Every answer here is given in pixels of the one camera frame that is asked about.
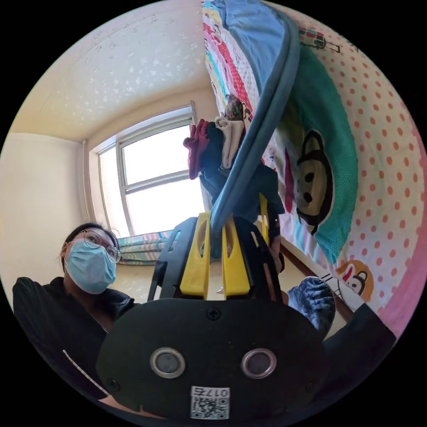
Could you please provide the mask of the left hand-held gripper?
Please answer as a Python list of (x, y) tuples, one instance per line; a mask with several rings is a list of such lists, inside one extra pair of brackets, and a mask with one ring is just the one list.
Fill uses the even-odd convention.
[(265, 241), (275, 239), (280, 233), (280, 219), (277, 213), (268, 215), (268, 201), (262, 193), (259, 193), (260, 216), (262, 221), (262, 235)]

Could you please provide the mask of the person's left hand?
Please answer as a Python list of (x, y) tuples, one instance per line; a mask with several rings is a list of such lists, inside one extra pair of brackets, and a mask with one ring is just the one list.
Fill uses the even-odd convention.
[[(281, 239), (279, 235), (275, 236), (273, 240), (271, 240), (270, 242), (270, 252), (274, 259), (277, 275), (279, 275), (284, 270), (284, 267), (285, 267), (284, 257), (280, 251), (280, 244), (281, 244)], [(275, 291), (274, 291), (272, 279), (270, 279), (269, 288), (270, 288), (271, 299), (276, 301), (277, 299), (275, 297)]]

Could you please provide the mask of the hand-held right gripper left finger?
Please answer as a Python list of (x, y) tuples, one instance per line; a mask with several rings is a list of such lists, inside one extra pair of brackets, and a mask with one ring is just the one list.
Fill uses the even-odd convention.
[(186, 297), (206, 298), (210, 270), (210, 213), (197, 218), (191, 246), (180, 283), (180, 292)]

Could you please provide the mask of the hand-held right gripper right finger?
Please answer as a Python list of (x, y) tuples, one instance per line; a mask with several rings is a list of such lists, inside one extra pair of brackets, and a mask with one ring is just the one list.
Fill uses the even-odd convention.
[(222, 280), (225, 298), (247, 296), (250, 291), (250, 282), (233, 217), (228, 217), (222, 227)]

